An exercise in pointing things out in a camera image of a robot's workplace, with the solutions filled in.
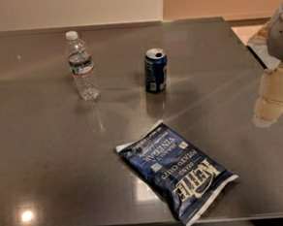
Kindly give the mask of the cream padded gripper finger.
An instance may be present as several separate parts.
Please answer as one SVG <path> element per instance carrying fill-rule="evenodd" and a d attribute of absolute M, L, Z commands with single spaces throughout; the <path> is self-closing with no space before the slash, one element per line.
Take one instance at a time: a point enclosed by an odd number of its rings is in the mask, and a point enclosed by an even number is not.
<path fill-rule="evenodd" d="M 253 123 L 259 128 L 268 128 L 283 114 L 283 61 L 277 68 L 264 71 L 259 88 Z"/>

